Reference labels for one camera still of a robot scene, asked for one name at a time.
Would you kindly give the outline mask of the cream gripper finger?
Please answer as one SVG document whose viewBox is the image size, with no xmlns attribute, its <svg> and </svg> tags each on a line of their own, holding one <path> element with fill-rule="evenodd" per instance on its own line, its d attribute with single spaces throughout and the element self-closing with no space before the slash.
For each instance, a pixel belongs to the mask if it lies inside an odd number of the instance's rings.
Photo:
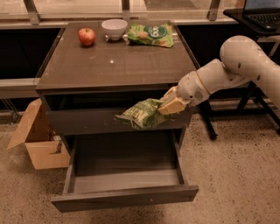
<svg viewBox="0 0 280 224">
<path fill-rule="evenodd" d="M 162 115 L 176 114 L 183 111 L 186 108 L 186 105 L 189 103 L 190 101 L 186 101 L 182 98 L 176 97 L 161 104 L 157 110 Z"/>
<path fill-rule="evenodd" d="M 161 107 L 163 107 L 163 106 L 167 105 L 168 103 L 172 102 L 177 96 L 178 96 L 177 88 L 176 87 L 171 87 L 164 94 L 164 96 L 160 99 L 160 101 L 162 102 Z"/>
</svg>

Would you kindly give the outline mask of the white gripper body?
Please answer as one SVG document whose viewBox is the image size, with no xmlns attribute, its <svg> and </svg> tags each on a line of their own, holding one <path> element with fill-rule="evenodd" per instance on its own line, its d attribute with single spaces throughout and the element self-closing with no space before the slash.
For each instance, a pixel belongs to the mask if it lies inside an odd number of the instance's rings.
<svg viewBox="0 0 280 224">
<path fill-rule="evenodd" d="M 210 96 L 196 71 L 185 75 L 178 82 L 177 90 L 183 100 L 189 101 L 190 106 L 197 106 Z"/>
</svg>

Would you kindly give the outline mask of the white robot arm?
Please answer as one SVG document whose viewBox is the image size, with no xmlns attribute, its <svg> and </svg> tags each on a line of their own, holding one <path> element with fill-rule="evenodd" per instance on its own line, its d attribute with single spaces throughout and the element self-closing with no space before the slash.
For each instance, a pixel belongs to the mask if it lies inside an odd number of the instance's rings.
<svg viewBox="0 0 280 224">
<path fill-rule="evenodd" d="M 280 108 L 280 66 L 251 38 L 233 36 L 220 48 L 220 57 L 185 75 L 163 96 L 158 111 L 163 115 L 196 106 L 222 90 L 251 81 Z"/>
</svg>

